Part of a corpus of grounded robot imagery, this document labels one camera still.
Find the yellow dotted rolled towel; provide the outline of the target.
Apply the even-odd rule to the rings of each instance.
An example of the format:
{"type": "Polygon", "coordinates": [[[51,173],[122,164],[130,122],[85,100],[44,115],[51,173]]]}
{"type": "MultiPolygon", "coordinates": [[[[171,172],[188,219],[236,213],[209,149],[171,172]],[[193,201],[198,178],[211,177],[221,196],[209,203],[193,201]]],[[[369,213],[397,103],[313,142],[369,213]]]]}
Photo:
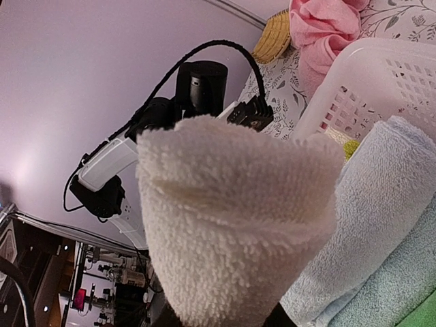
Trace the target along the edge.
{"type": "Polygon", "coordinates": [[[343,148],[345,160],[348,161],[360,146],[360,142],[352,139],[341,131],[337,131],[331,127],[327,127],[325,134],[330,136],[343,148]]]}

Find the pink towel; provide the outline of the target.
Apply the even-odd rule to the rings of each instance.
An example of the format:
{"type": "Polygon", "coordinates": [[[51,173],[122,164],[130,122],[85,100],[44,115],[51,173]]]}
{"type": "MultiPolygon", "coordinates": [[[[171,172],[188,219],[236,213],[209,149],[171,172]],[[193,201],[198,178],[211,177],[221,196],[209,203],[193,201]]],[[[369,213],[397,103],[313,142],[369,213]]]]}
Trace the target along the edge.
{"type": "Polygon", "coordinates": [[[358,39],[360,12],[368,1],[290,2],[290,36],[299,50],[299,82],[313,97],[339,53],[358,39]]]}

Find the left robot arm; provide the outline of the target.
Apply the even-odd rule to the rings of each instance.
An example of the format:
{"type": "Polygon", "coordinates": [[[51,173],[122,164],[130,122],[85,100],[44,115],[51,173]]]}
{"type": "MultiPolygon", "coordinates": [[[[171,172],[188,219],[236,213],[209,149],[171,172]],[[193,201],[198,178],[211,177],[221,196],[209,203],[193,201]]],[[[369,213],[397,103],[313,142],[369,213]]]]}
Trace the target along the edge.
{"type": "Polygon", "coordinates": [[[227,229],[232,183],[246,181],[254,145],[273,119],[262,73],[239,44],[213,40],[195,52],[226,46],[251,66],[258,92],[232,110],[223,107],[228,69],[215,61],[194,61],[189,52],[163,77],[176,77],[167,99],[152,91],[117,133],[84,157],[69,177],[71,193],[92,216],[126,236],[129,251],[157,249],[178,222],[227,229]]]}

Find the light blue rolled towel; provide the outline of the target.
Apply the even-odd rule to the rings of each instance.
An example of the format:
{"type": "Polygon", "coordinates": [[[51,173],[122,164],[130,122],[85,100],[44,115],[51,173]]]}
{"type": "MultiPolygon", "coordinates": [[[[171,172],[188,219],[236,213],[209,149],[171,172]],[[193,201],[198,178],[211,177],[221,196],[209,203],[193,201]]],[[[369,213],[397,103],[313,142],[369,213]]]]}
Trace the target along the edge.
{"type": "Polygon", "coordinates": [[[374,124],[336,184],[337,229],[281,299],[327,326],[411,232],[435,194],[435,143],[399,116],[374,124]]]}

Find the white plastic basket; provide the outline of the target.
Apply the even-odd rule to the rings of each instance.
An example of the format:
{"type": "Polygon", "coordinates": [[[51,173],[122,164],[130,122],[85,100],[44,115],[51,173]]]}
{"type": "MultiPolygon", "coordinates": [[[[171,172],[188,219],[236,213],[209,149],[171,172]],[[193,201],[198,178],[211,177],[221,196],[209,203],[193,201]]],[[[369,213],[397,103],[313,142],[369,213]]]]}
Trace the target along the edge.
{"type": "Polygon", "coordinates": [[[330,132],[361,141],[401,116],[435,137],[435,46],[365,38],[334,60],[296,125],[297,139],[330,132]]]}

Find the cream white towel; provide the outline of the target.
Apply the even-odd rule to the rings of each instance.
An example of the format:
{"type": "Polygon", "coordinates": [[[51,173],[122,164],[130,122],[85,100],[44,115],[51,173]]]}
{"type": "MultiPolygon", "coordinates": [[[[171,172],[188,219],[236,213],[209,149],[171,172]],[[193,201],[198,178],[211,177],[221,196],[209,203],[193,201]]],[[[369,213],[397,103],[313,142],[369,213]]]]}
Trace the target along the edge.
{"type": "Polygon", "coordinates": [[[336,228],[342,148],[315,134],[261,134],[232,183],[227,229],[178,222],[149,251],[166,305],[157,326],[262,326],[336,228]]]}

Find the green rolled towel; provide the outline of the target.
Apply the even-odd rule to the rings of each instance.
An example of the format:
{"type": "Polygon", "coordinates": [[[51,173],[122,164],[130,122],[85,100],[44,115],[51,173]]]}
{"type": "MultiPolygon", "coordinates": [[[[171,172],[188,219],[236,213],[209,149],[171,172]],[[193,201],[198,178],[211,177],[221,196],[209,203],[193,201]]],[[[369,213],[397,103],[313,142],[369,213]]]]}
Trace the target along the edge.
{"type": "Polygon", "coordinates": [[[406,316],[396,327],[435,327],[436,294],[433,292],[422,304],[406,316]]]}

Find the grey blue rolled towel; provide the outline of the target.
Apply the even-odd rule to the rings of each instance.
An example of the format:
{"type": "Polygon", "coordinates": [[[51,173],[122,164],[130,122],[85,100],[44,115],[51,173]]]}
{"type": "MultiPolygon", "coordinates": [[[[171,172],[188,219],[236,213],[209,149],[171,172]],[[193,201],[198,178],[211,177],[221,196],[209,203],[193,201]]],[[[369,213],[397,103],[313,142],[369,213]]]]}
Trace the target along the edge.
{"type": "Polygon", "coordinates": [[[435,291],[435,200],[330,326],[396,326],[435,291]]]}

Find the floral tablecloth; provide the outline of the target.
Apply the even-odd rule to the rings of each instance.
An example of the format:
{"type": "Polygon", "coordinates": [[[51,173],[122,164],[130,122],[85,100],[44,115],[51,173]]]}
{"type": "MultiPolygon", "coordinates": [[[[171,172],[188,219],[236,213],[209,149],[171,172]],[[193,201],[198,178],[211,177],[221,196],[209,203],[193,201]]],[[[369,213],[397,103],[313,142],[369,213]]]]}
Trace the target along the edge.
{"type": "MultiPolygon", "coordinates": [[[[435,45],[434,1],[363,1],[360,7],[359,38],[420,42],[435,45]]],[[[274,138],[287,140],[305,111],[316,87],[324,79],[310,82],[309,67],[300,66],[300,50],[290,47],[280,57],[261,65],[266,100],[274,110],[274,121],[263,130],[274,138]]]]}

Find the yellow woven mat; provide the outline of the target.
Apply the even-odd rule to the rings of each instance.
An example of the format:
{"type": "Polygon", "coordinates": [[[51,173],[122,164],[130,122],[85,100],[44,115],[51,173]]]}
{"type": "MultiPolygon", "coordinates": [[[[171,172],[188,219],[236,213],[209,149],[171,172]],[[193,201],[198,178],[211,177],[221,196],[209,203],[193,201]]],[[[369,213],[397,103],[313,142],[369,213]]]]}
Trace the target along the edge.
{"type": "Polygon", "coordinates": [[[259,64],[269,64],[278,59],[291,42],[289,10],[282,10],[267,21],[252,55],[259,64]]]}

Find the left aluminium frame post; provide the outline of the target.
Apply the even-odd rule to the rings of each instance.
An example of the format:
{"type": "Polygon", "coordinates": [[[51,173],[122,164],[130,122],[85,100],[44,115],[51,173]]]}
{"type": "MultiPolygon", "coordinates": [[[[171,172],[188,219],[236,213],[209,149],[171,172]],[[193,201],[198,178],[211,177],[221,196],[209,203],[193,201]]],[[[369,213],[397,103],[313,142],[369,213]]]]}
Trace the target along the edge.
{"type": "Polygon", "coordinates": [[[263,29],[266,26],[266,20],[254,14],[253,12],[237,5],[233,1],[222,0],[204,0],[205,2],[220,8],[221,10],[249,23],[250,25],[263,29]]]}

